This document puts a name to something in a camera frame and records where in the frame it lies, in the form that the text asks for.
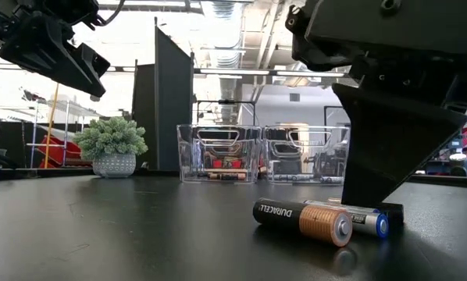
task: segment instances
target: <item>ceiling duct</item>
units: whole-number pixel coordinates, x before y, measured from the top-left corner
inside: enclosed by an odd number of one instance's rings
[[[236,69],[241,65],[241,53],[230,50],[239,49],[242,39],[242,13],[244,4],[238,2],[202,2],[202,10],[210,27],[214,30],[211,34],[211,44],[215,48],[226,50],[209,53],[212,68]],[[219,99],[235,100],[237,79],[219,78]],[[232,119],[230,116],[220,116],[219,121]]]

